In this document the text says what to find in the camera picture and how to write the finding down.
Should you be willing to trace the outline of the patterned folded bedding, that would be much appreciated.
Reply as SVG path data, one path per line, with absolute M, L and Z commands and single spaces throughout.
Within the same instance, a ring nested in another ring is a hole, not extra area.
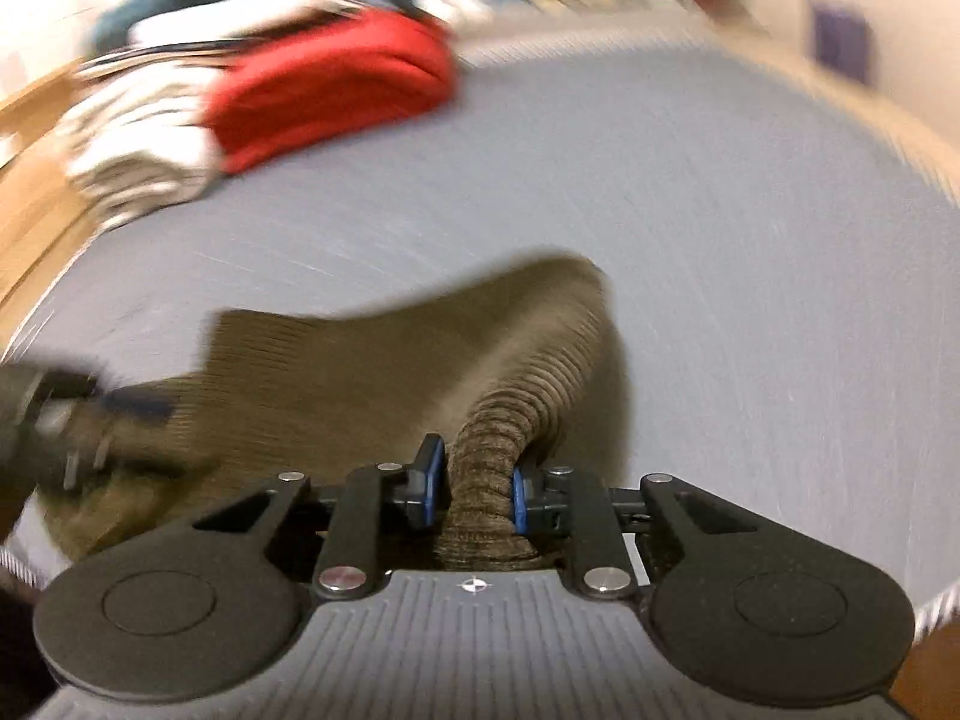
M 468 28 L 486 20 L 493 0 L 413 0 L 448 28 Z M 102 82 L 155 62 L 224 64 L 246 47 L 282 32 L 317 25 L 325 18 L 353 18 L 368 8 L 392 10 L 391 0 L 221 0 L 144 16 L 122 31 L 117 49 L 78 65 L 80 83 Z

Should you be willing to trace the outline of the purple paper on wall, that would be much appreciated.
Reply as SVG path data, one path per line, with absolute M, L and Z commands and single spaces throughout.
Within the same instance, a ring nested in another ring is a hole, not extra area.
M 872 83 L 872 29 L 853 5 L 811 0 L 812 55 L 850 82 Z

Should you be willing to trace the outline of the grey quilted mattress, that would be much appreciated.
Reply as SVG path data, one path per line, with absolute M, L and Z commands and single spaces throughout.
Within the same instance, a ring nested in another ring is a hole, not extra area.
M 438 114 L 88 244 L 5 351 L 166 377 L 225 307 L 338 319 L 558 250 L 605 273 L 620 333 L 571 458 L 677 473 L 919 603 L 957 578 L 957 154 L 765 47 L 474 50 Z

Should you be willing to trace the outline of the red folded quilt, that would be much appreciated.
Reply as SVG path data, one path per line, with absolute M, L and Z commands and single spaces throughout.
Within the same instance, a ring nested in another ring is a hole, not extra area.
M 221 171 L 239 174 L 290 151 L 427 114 L 455 88 L 446 28 L 370 8 L 244 55 L 203 95 L 200 123 L 217 140 Z

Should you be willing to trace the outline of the olive corduroy pants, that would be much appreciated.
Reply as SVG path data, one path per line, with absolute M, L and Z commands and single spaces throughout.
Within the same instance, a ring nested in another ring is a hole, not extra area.
M 78 406 L 68 435 L 153 455 L 174 472 L 119 470 L 78 493 L 43 489 L 41 520 L 68 559 L 203 511 L 298 470 L 337 483 L 405 460 L 427 434 L 448 449 L 452 509 L 436 557 L 456 571 L 539 567 L 512 523 L 511 478 L 565 435 L 613 333 L 602 271 L 556 255 L 447 293 L 346 319 L 226 310 L 202 367 L 155 380 L 166 418 Z

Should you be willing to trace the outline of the white folded blanket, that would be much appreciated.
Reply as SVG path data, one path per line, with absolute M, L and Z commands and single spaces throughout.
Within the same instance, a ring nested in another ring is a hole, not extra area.
M 55 127 L 65 174 L 101 231 L 200 197 L 221 176 L 205 94 L 224 71 L 184 62 L 135 68 L 99 83 Z

